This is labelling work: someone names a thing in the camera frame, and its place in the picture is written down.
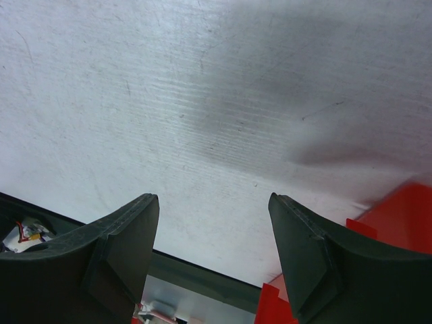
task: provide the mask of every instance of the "scratched white surface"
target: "scratched white surface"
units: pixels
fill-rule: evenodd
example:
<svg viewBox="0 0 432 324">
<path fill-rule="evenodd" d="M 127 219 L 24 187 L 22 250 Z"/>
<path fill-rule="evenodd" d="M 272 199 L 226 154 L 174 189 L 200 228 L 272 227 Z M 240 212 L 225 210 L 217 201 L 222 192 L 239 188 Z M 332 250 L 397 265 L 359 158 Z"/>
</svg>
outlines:
<svg viewBox="0 0 432 324">
<path fill-rule="evenodd" d="M 335 221 L 431 171 L 432 5 L 0 1 L 0 191 L 260 286 L 272 191 Z"/>
</svg>

